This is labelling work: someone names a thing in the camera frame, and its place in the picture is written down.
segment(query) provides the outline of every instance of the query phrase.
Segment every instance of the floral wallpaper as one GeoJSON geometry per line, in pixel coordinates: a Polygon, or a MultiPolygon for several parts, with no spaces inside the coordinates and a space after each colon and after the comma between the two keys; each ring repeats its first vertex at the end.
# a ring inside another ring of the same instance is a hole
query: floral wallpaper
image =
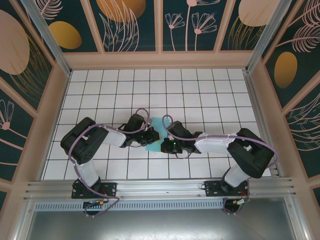
{"type": "Polygon", "coordinates": [[[236,0],[221,50],[253,50],[279,0],[236,0]]]}
{"type": "Polygon", "coordinates": [[[154,0],[92,0],[105,52],[154,52],[154,0]]]}
{"type": "MultiPolygon", "coordinates": [[[[20,0],[18,2],[26,13],[20,0]]],[[[34,3],[62,52],[98,51],[80,0],[34,0],[34,3]]]]}
{"type": "Polygon", "coordinates": [[[320,175],[320,84],[285,117],[307,176],[320,175]]]}
{"type": "Polygon", "coordinates": [[[265,66],[284,107],[320,71],[320,0],[305,0],[265,66]]]}
{"type": "Polygon", "coordinates": [[[0,3],[0,78],[38,109],[52,65],[9,1],[0,3]]]}
{"type": "Polygon", "coordinates": [[[24,149],[33,117],[0,90],[0,178],[11,181],[24,149]]]}
{"type": "Polygon", "coordinates": [[[225,0],[164,0],[163,51],[212,51],[225,0]]]}
{"type": "Polygon", "coordinates": [[[272,38],[270,39],[268,45],[266,46],[265,50],[264,50],[263,53],[262,53],[262,58],[263,58],[263,59],[265,58],[267,52],[269,51],[271,45],[272,45],[273,42],[274,42],[275,37],[278,35],[279,31],[280,31],[281,28],[283,27],[285,21],[287,20],[289,14],[290,14],[291,11],[292,11],[292,8],[295,6],[296,3],[297,3],[297,0],[292,0],[292,1],[291,1],[291,4],[290,4],[288,10],[286,11],[286,13],[284,14],[284,16],[283,16],[283,18],[282,18],[282,21],[280,22],[277,30],[276,30],[275,33],[273,34],[273,36],[272,36],[272,38]]]}

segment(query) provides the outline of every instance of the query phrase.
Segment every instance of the flower drawing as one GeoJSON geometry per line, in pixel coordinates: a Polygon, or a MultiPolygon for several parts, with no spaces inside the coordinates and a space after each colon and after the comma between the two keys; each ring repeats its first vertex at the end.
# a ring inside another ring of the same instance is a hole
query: flower drawing
{"type": "Polygon", "coordinates": [[[219,3],[220,0],[186,0],[188,4],[188,12],[186,15],[186,28],[185,28],[185,50],[188,51],[188,27],[189,27],[189,16],[191,7],[205,6],[219,3]]]}
{"type": "Polygon", "coordinates": [[[103,46],[107,52],[135,52],[139,45],[139,26],[135,13],[124,1],[99,0],[104,26],[103,46]]]}
{"type": "MultiPolygon", "coordinates": [[[[0,100],[0,130],[3,130],[3,131],[11,131],[13,132],[14,134],[24,138],[24,139],[27,139],[26,136],[12,130],[10,128],[10,123],[11,123],[11,120],[12,120],[12,117],[13,117],[13,114],[14,114],[14,109],[15,109],[15,105],[8,101],[7,104],[5,103],[5,101],[3,99],[0,100]]],[[[0,142],[4,143],[4,144],[7,144],[13,148],[16,148],[16,149],[19,149],[19,150],[23,150],[22,147],[18,146],[18,145],[15,145],[11,142],[8,142],[2,138],[0,138],[0,142]]]]}
{"type": "Polygon", "coordinates": [[[320,1],[308,0],[303,14],[292,21],[289,27],[299,19],[302,19],[304,26],[296,31],[292,39],[278,44],[276,48],[291,43],[295,52],[311,53],[317,47],[320,43],[320,1]]]}
{"type": "Polygon", "coordinates": [[[172,47],[173,47],[173,51],[176,51],[175,49],[175,44],[174,44],[174,39],[172,36],[172,29],[177,29],[177,28],[181,28],[185,26],[185,22],[183,21],[183,18],[181,16],[181,13],[179,14],[171,14],[168,13],[165,15],[165,20],[166,23],[168,24],[169,28],[170,28],[170,34],[171,34],[171,42],[172,42],[172,47]]]}
{"type": "Polygon", "coordinates": [[[308,104],[292,109],[286,119],[299,151],[320,149],[320,93],[308,104]]]}
{"type": "Polygon", "coordinates": [[[195,43],[194,50],[197,51],[197,38],[199,34],[212,33],[217,30],[217,25],[214,25],[216,20],[214,18],[214,13],[207,14],[204,13],[199,18],[199,13],[192,14],[192,25],[195,33],[195,43]]]}
{"type": "Polygon", "coordinates": [[[7,106],[4,100],[0,100],[0,129],[10,129],[10,121],[14,114],[15,105],[8,101],[7,106]]]}

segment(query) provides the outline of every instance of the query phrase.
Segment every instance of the grid line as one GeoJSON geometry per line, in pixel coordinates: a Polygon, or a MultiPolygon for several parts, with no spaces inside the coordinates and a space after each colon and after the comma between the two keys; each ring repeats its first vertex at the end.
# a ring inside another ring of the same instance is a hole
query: grid line
{"type": "MultiPolygon", "coordinates": [[[[136,70],[133,71],[133,80],[135,79],[135,73],[136,70]]],[[[135,92],[135,81],[132,83],[132,97],[131,97],[131,115],[133,114],[133,106],[134,106],[134,92],[135,92]]],[[[128,147],[128,161],[126,166],[126,179],[128,179],[128,173],[129,173],[129,156],[130,156],[130,146],[128,147]]]]}
{"type": "MultiPolygon", "coordinates": [[[[206,132],[206,125],[205,125],[205,118],[204,118],[204,110],[202,107],[202,100],[201,100],[201,91],[200,91],[200,84],[199,84],[199,78],[198,78],[198,71],[195,71],[196,73],[196,78],[197,78],[197,83],[198,83],[198,90],[199,90],[199,97],[200,97],[200,105],[201,105],[201,114],[202,114],[202,120],[203,120],[203,130],[206,132]]],[[[208,163],[209,163],[209,172],[210,172],[210,178],[212,178],[211,174],[211,167],[210,167],[210,159],[209,159],[209,153],[206,154],[208,158],[208,163]]]]}
{"type": "MultiPolygon", "coordinates": [[[[89,71],[86,72],[86,77],[85,77],[85,83],[84,83],[84,88],[83,88],[83,94],[85,93],[85,89],[86,89],[86,84],[87,84],[87,78],[88,78],[88,74],[89,74],[89,71]]],[[[75,121],[75,124],[77,124],[78,122],[78,118],[79,118],[79,113],[80,113],[80,108],[79,108],[79,111],[78,111],[78,114],[77,114],[77,117],[76,117],[76,121],[75,121]]],[[[65,166],[65,171],[64,171],[64,176],[63,176],[63,179],[66,178],[66,174],[67,174],[67,169],[68,169],[68,164],[69,164],[69,159],[66,161],[66,166],[65,166]]]]}
{"type": "MultiPolygon", "coordinates": [[[[66,161],[66,166],[64,162],[60,162],[59,164],[59,169],[62,169],[63,167],[64,177],[62,179],[70,176],[70,169],[68,170],[68,159],[64,153],[58,152],[60,150],[58,144],[60,142],[61,136],[64,133],[63,131],[65,129],[68,129],[69,126],[71,128],[72,125],[75,125],[79,121],[80,116],[83,116],[84,113],[88,113],[89,115],[91,115],[88,117],[94,118],[95,121],[97,121],[97,118],[99,118],[100,120],[98,122],[103,121],[105,122],[105,124],[112,125],[113,127],[117,128],[118,124],[123,124],[126,122],[126,115],[134,113],[134,108],[139,108],[140,103],[143,104],[146,101],[149,101],[147,104],[144,104],[144,106],[146,109],[148,108],[149,112],[151,111],[150,117],[162,117],[162,113],[170,113],[173,119],[180,121],[184,125],[184,127],[188,127],[188,130],[190,132],[199,131],[201,129],[206,132],[209,131],[209,128],[212,129],[212,127],[213,132],[215,132],[214,129],[215,126],[217,126],[220,130],[222,128],[223,133],[229,133],[230,131],[233,131],[232,128],[238,124],[241,125],[246,123],[247,125],[251,126],[250,123],[256,123],[256,121],[254,121],[255,119],[253,118],[254,116],[246,116],[246,113],[251,113],[252,111],[251,109],[249,109],[249,106],[247,106],[250,105],[248,100],[244,102],[248,104],[244,105],[243,101],[240,101],[241,97],[235,94],[242,92],[249,94],[246,91],[246,85],[243,84],[243,82],[240,82],[244,80],[232,80],[231,82],[229,72],[227,73],[229,79],[224,80],[228,81],[228,84],[226,82],[220,82],[222,80],[215,80],[213,71],[208,69],[206,69],[205,71],[202,69],[195,69],[195,72],[190,73],[192,75],[194,74],[194,77],[192,77],[193,79],[188,80],[184,80],[183,74],[185,73],[181,69],[176,69],[174,71],[167,71],[166,69],[163,69],[161,71],[158,71],[157,73],[161,75],[163,75],[164,73],[164,79],[156,81],[154,81],[152,78],[152,76],[156,72],[152,73],[151,70],[149,70],[148,73],[145,72],[142,73],[143,75],[141,75],[143,79],[147,79],[149,77],[149,81],[135,80],[134,78],[136,77],[136,75],[138,75],[138,72],[136,72],[136,70],[130,72],[130,78],[128,78],[129,72],[125,72],[123,76],[126,77],[126,81],[119,81],[121,77],[120,72],[121,71],[118,70],[117,73],[112,73],[112,81],[103,81],[104,78],[106,80],[111,80],[111,78],[108,78],[107,76],[108,72],[103,71],[102,76],[99,76],[101,77],[101,81],[90,81],[90,84],[88,84],[88,76],[90,73],[89,71],[83,71],[82,73],[78,72],[77,74],[74,74],[72,72],[71,78],[72,76],[74,76],[73,80],[81,78],[83,81],[72,81],[72,84],[70,84],[70,82],[68,83],[67,91],[61,105],[61,109],[63,109],[64,115],[59,115],[58,124],[55,128],[54,137],[49,149],[49,158],[45,165],[43,178],[46,178],[47,172],[48,176],[50,175],[50,178],[51,176],[53,176],[51,171],[53,168],[55,168],[53,166],[54,164],[53,162],[51,162],[51,164],[48,164],[48,162],[57,161],[58,163],[58,161],[61,160],[66,161]],[[143,87],[143,83],[149,84],[149,86],[143,87]],[[137,91],[134,89],[134,87],[137,88],[138,85],[141,85],[141,87],[143,88],[137,91]],[[219,103],[218,94],[229,94],[228,99],[225,98],[227,96],[223,96],[224,99],[228,100],[229,104],[221,104],[222,100],[220,96],[219,103]],[[233,106],[232,100],[230,99],[231,97],[233,98],[235,106],[233,106]],[[158,99],[162,99],[162,102],[160,104],[158,104],[158,99]]],[[[104,161],[103,166],[104,168],[106,168],[105,175],[102,177],[105,177],[105,179],[107,178],[107,176],[109,179],[128,179],[128,177],[131,178],[132,173],[135,173],[134,176],[136,178],[139,177],[139,172],[137,173],[133,171],[139,171],[139,168],[143,169],[143,172],[141,172],[141,174],[143,174],[142,179],[154,179],[156,176],[154,174],[157,174],[156,172],[158,171],[158,167],[160,167],[161,173],[157,176],[161,178],[163,178],[164,176],[165,179],[176,179],[179,177],[190,179],[196,176],[201,176],[201,171],[205,171],[206,175],[210,176],[211,178],[216,178],[217,171],[219,171],[219,169],[217,170],[215,166],[212,166],[213,164],[216,164],[214,163],[215,161],[212,161],[212,159],[220,159],[217,161],[217,164],[222,164],[222,162],[224,162],[224,168],[227,167],[226,165],[228,165],[229,167],[231,165],[230,157],[227,155],[219,156],[219,154],[215,155],[209,153],[192,154],[190,157],[187,157],[187,160],[181,160],[180,162],[180,160],[177,160],[177,158],[172,155],[169,156],[168,154],[164,155],[161,153],[157,155],[152,152],[147,152],[146,154],[143,149],[141,149],[143,151],[142,154],[140,154],[139,151],[133,151],[133,148],[131,147],[122,153],[114,150],[115,149],[111,149],[111,147],[109,147],[108,149],[105,148],[105,150],[102,150],[97,154],[96,158],[94,158],[95,160],[104,161]],[[133,159],[138,161],[132,161],[129,166],[129,161],[133,159]],[[114,177],[114,171],[116,172],[115,175],[121,175],[121,177],[114,177]]]]}
{"type": "MultiPolygon", "coordinates": [[[[182,77],[182,70],[180,69],[180,74],[181,74],[181,89],[182,89],[182,99],[183,99],[183,111],[184,111],[184,127],[187,128],[187,118],[186,118],[186,108],[185,108],[185,94],[184,94],[184,83],[183,83],[183,77],[182,77]]],[[[190,171],[190,159],[189,156],[187,157],[188,159],[188,167],[189,167],[189,178],[191,178],[191,171],[190,171]]]]}

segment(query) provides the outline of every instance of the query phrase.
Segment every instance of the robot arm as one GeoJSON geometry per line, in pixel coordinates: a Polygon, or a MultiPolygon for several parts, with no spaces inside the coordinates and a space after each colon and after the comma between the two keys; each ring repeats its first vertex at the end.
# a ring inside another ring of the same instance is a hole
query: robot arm
{"type": "Polygon", "coordinates": [[[238,187],[249,178],[261,178],[274,156],[273,151],[261,144],[233,138],[233,136],[245,137],[262,142],[247,128],[242,128],[238,133],[230,134],[226,138],[206,137],[208,134],[202,132],[191,134],[179,121],[173,122],[167,129],[172,135],[179,138],[197,140],[165,138],[161,144],[161,151],[164,153],[181,154],[183,150],[189,154],[214,152],[230,154],[234,158],[237,165],[230,168],[221,180],[221,187],[225,191],[238,187]]]}
{"type": "MultiPolygon", "coordinates": [[[[80,138],[72,150],[71,157],[76,162],[75,167],[80,177],[89,187],[97,192],[99,191],[101,180],[95,170],[92,158],[102,144],[125,148],[130,146],[132,142],[138,142],[145,146],[160,139],[159,133],[152,127],[147,128],[147,130],[137,131],[141,129],[144,123],[142,116],[133,114],[128,123],[124,124],[123,131],[125,133],[117,130],[107,130],[104,127],[94,127],[84,137],[80,138]]],[[[86,117],[63,137],[61,147],[67,154],[78,136],[94,124],[96,123],[92,119],[86,117]]],[[[225,192],[232,192],[234,188],[248,178],[261,178],[274,156],[270,149],[261,144],[234,138],[245,137],[262,141],[246,128],[242,128],[238,133],[230,134],[225,138],[206,137],[207,134],[201,131],[191,134],[179,121],[173,122],[167,130],[179,138],[195,140],[165,138],[161,144],[163,153],[181,154],[183,151],[187,151],[189,154],[201,154],[214,152],[230,154],[234,158],[237,165],[230,168],[220,181],[221,188],[225,192]]]]}
{"type": "MultiPolygon", "coordinates": [[[[138,142],[142,146],[151,144],[160,139],[159,133],[153,127],[149,127],[146,131],[141,130],[141,126],[145,124],[145,120],[139,114],[133,114],[128,123],[123,125],[122,133],[120,131],[106,129],[104,127],[94,127],[88,131],[74,146],[71,157],[75,160],[75,167],[80,177],[85,183],[93,188],[96,192],[99,191],[99,184],[101,182],[93,162],[93,157],[103,144],[114,145],[119,148],[125,148],[138,142]]],[[[89,117],[85,117],[79,122],[70,132],[68,132],[61,140],[61,147],[65,153],[68,154],[72,144],[88,127],[96,123],[89,117]]]]}

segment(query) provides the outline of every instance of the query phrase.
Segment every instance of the metal extrusion bar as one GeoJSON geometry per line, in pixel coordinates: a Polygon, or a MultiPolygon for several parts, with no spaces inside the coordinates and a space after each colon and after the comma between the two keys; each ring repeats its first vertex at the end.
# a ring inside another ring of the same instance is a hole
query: metal extrusion bar
{"type": "MultiPolygon", "coordinates": [[[[256,118],[256,123],[258,124],[258,127],[259,127],[260,136],[263,139],[263,141],[274,146],[273,141],[270,137],[270,131],[268,129],[268,125],[266,124],[266,120],[265,120],[266,118],[262,112],[262,107],[261,107],[259,98],[257,96],[257,92],[255,89],[254,82],[251,78],[251,75],[244,73],[243,76],[244,76],[246,88],[248,90],[248,94],[250,97],[250,101],[252,103],[252,108],[254,111],[254,116],[256,118]]],[[[279,174],[280,176],[283,176],[281,175],[282,172],[278,172],[278,169],[280,169],[279,164],[276,164],[276,167],[274,166],[272,169],[270,169],[270,172],[273,177],[278,176],[279,174]]]]}
{"type": "MultiPolygon", "coordinates": [[[[117,182],[117,197],[122,201],[146,200],[199,200],[207,199],[201,185],[210,179],[186,180],[119,180],[117,182]]],[[[73,181],[39,181],[30,182],[24,194],[26,202],[75,201],[71,199],[73,181]]],[[[288,197],[295,195],[291,178],[264,177],[250,179],[249,190],[251,198],[288,197]]]]}
{"type": "Polygon", "coordinates": [[[263,52],[265,51],[268,43],[274,36],[277,28],[279,27],[283,17],[285,16],[287,10],[290,7],[292,0],[282,0],[279,1],[275,10],[270,17],[269,22],[265,26],[255,48],[250,56],[250,59],[247,63],[247,72],[250,74],[255,69],[259,59],[261,58],[263,52]]]}
{"type": "Polygon", "coordinates": [[[46,44],[50,48],[52,54],[56,58],[57,62],[60,64],[61,68],[63,69],[64,73],[69,76],[70,75],[70,67],[67,63],[67,60],[58,46],[54,36],[52,35],[46,21],[42,17],[35,1],[30,0],[20,0],[23,4],[26,12],[29,14],[30,18],[32,19],[34,25],[36,26],[37,30],[41,33],[41,36],[45,40],[46,44]]]}

